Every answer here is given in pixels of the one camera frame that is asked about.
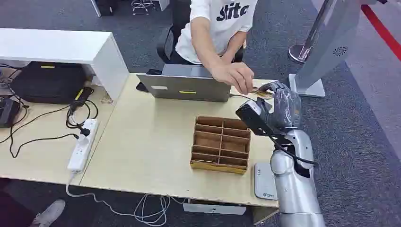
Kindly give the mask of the person's right hand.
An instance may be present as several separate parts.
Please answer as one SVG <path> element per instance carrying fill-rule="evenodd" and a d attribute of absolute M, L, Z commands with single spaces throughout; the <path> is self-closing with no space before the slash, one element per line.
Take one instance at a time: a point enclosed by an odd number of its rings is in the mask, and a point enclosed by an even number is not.
<path fill-rule="evenodd" d="M 254 72 L 242 62 L 213 66 L 209 71 L 215 80 L 234 86 L 243 95 L 253 91 Z"/>

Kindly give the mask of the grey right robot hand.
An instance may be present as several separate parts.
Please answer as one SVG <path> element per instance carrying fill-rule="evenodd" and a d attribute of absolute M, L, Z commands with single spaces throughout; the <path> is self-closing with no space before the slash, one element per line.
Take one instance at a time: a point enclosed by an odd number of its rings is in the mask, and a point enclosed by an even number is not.
<path fill-rule="evenodd" d="M 266 117 L 267 125 L 274 134 L 286 134 L 299 129 L 302 117 L 302 102 L 297 93 L 280 81 L 272 81 L 258 88 L 260 92 L 273 92 L 274 111 Z"/>

